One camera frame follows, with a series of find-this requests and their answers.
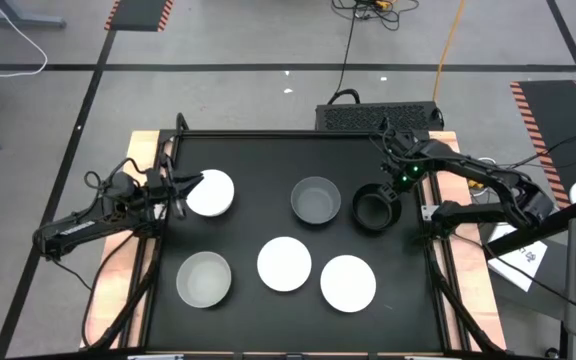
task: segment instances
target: wooden table frame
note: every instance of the wooden table frame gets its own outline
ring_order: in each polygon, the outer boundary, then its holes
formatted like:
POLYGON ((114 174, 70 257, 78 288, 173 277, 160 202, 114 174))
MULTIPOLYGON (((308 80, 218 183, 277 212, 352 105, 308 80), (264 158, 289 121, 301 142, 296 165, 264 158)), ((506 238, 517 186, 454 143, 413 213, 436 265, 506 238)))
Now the wooden table frame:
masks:
MULTIPOLYGON (((454 132, 430 132, 430 137, 450 145, 455 151, 459 151, 457 136, 454 132)), ((135 159, 141 169, 152 167, 157 151, 158 140, 159 131, 133 132, 130 145, 128 146, 127 156, 135 159)), ((127 164, 123 170, 139 182, 145 182, 144 175, 137 173, 131 164, 127 164)), ((466 179, 451 173, 439 172, 437 174, 437 180, 442 200, 452 200, 462 205, 471 203, 466 179)), ((424 181, 423 189, 426 203, 432 204, 433 198, 430 181, 424 181)), ((479 232, 477 226, 474 224, 461 225, 457 228, 456 233, 468 239, 479 241, 479 232)), ((101 260, 114 250, 127 235, 129 235, 128 232, 122 232, 107 237, 101 260)), ((457 282, 463 304, 479 326, 486 332, 488 337, 499 347, 505 349, 506 344, 483 250, 456 236, 452 236, 450 240, 452 258, 454 259, 457 282)), ((132 279, 138 242, 139 239, 137 238, 129 240, 129 242, 108 261, 99 276, 97 288, 93 294, 90 312, 86 319, 86 334, 91 343, 103 334, 125 304, 132 279)), ((434 245, 440 266, 445 274, 446 266, 443 261, 444 248, 439 242, 435 242, 434 245)), ((146 251, 144 252, 141 276, 143 276, 148 268, 153 247, 154 239, 149 239, 146 243, 146 251)), ((142 298, 132 317, 131 331, 127 339, 127 344, 131 347, 138 346, 139 344, 145 314, 145 298, 146 296, 142 298)), ((456 350, 461 349, 461 340, 455 313, 445 298, 444 309, 451 348, 456 350)), ((116 347, 117 344, 118 342, 115 341, 113 347, 116 347)), ((474 341, 471 340, 470 344, 473 350, 477 349, 474 341)))

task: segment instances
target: black floor line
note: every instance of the black floor line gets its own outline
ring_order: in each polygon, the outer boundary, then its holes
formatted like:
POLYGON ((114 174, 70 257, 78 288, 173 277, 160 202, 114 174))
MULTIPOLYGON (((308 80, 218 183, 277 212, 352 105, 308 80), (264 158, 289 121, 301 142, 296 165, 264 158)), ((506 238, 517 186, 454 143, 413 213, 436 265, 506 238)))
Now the black floor line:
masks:
MULTIPOLYGON (((90 84, 88 85, 88 90, 84 96, 81 109, 79 110, 79 115, 77 115, 77 121, 75 122, 72 130, 72 135, 68 141, 68 147, 64 154, 64 158, 59 166, 59 172, 57 173, 57 178, 55 179, 55 184, 53 185, 52 191, 50 192, 50 197, 48 198, 48 204, 41 218, 41 225, 50 222, 55 216, 57 211, 57 206, 59 205, 59 200, 61 199, 61 194, 66 185, 66 180, 68 179, 68 173, 70 172, 70 167, 72 166, 72 161, 75 158, 77 152, 77 146, 79 145, 79 140, 81 139, 81 134, 83 133, 84 127, 86 125, 86 120, 88 119, 88 114, 90 113, 90 108, 97 94, 97 88, 99 87, 99 82, 101 81, 101 75, 103 74, 103 64, 108 60, 110 55, 110 49, 115 40, 115 32, 110 31, 106 36, 104 45, 99 54, 99 59, 97 60, 97 65, 95 65, 94 73, 90 84)), ((30 254, 28 254, 28 259, 26 260, 26 265, 21 274, 21 279, 15 290, 15 295, 13 296, 12 303, 8 309, 8 314, 4 320, 4 324, 0 332, 0 359, 6 357, 8 348, 10 347, 10 342, 15 333, 15 328, 19 321, 19 316, 23 310, 24 304, 26 302, 26 297, 28 296, 28 290, 32 284, 32 279, 35 276, 37 266, 39 265, 39 252, 32 247, 30 254)))
MULTIPOLYGON (((0 64, 0 71, 30 71, 40 64, 0 64)), ((44 71, 94 71, 96 64, 48 64, 44 71)), ((341 71, 342 64, 107 64, 104 71, 211 72, 211 71, 341 71)), ((348 64, 347 71, 435 72, 437 64, 348 64)), ((576 72, 576 65, 447 64, 444 72, 576 72)))
POLYGON ((575 61, 575 65, 576 65, 576 43, 575 43, 575 39, 573 39, 572 34, 570 33, 570 30, 568 29, 568 25, 566 25, 566 21, 564 20, 564 17, 561 14, 561 11, 559 10, 559 6, 555 2, 555 0, 546 0, 546 3, 548 3, 548 7, 550 8, 550 11, 552 12, 552 16, 555 18, 555 22, 557 23, 557 27, 559 28, 559 31, 561 32, 561 36, 563 36, 564 42, 566 43, 566 46, 568 47, 568 51, 570 51, 570 55, 572 56, 572 59, 575 61))

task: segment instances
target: gray floor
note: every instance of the gray floor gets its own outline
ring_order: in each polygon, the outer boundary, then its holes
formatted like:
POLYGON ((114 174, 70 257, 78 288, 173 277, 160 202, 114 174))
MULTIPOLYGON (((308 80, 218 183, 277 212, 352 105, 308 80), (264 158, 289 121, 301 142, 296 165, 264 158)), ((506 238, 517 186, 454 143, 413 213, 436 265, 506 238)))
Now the gray floor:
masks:
MULTIPOLYGON (((68 28, 29 30, 51 63, 96 62, 111 0, 26 0, 24 9, 64 16, 68 28)), ((559 0, 576 40, 576 2, 559 0)), ((356 24, 351 63, 436 63, 458 0, 426 0, 402 15, 399 32, 356 24)), ((349 22, 326 0, 190 0, 177 2, 158 34, 120 33, 111 63, 339 63, 349 22)), ((13 31, 0 29, 0 63, 40 56, 13 31)), ((544 1, 467 2, 448 63, 568 64, 573 60, 544 1)), ((89 72, 45 72, 0 79, 0 329, 43 214, 89 72)), ((445 73, 438 103, 461 149, 499 162, 534 149, 509 90, 510 81, 575 79, 575 73, 445 73)), ((338 72, 106 72, 83 131, 57 217, 86 206, 87 170, 107 173, 137 129, 170 128, 182 111, 195 129, 311 129, 338 72)), ((348 72, 344 84, 365 102, 428 100, 434 73, 348 72)), ((526 168, 545 185, 543 172, 526 168)), ((78 248, 65 263, 91 281, 100 243, 78 248)), ((87 291, 69 274, 41 262, 9 356, 74 351, 87 291)), ((541 354, 556 345, 553 319, 498 299, 508 348, 541 354)))

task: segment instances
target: white cable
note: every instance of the white cable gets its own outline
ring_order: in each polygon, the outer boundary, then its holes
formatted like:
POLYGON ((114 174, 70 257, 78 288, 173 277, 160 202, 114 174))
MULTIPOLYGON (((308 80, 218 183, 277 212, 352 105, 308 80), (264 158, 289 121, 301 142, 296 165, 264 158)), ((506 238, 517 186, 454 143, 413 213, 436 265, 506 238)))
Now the white cable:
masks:
MULTIPOLYGON (((495 159, 493 159, 493 158, 482 157, 482 158, 479 158, 479 159, 477 159, 477 160, 479 160, 479 161, 489 161, 489 162, 491 162, 493 165, 496 165, 496 164, 497 164, 497 162, 496 162, 495 159)), ((481 195, 487 193, 488 190, 489 190, 489 188, 484 188, 482 191, 480 191, 480 192, 478 192, 478 193, 475 193, 475 194, 472 194, 472 196, 474 196, 474 197, 481 196, 481 195)))
POLYGON ((41 55, 43 55, 43 57, 44 57, 44 63, 41 65, 41 67, 38 70, 35 70, 32 72, 23 72, 23 73, 0 74, 0 78, 8 78, 8 77, 15 77, 15 76, 32 76, 32 75, 39 74, 46 67, 46 64, 48 64, 48 55, 46 55, 46 53, 43 50, 41 50, 41 48, 39 46, 37 46, 37 44, 35 44, 32 40, 30 40, 28 38, 28 36, 24 35, 24 33, 22 33, 19 29, 17 29, 15 24, 13 24, 13 22, 10 21, 10 19, 8 18, 8 15, 6 15, 6 13, 4 13, 1 9, 0 9, 0 14, 8 21, 10 26, 12 26, 12 28, 15 29, 15 31, 17 31, 19 33, 19 35, 21 35, 24 39, 28 40, 28 42, 30 44, 32 44, 32 46, 34 46, 37 50, 39 50, 41 55))

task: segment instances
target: gray bowl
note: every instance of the gray bowl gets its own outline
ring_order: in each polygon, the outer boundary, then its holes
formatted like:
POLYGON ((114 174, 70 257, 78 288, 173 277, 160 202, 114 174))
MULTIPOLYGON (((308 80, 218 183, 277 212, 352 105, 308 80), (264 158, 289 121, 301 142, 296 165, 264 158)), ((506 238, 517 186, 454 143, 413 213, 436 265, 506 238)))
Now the gray bowl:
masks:
POLYGON ((292 210, 309 224, 323 224, 339 212, 341 195, 330 180, 313 176, 295 185, 290 195, 292 210))
POLYGON ((226 296, 232 274, 219 254, 199 252, 184 261, 177 273, 177 293, 188 305, 207 308, 226 296))

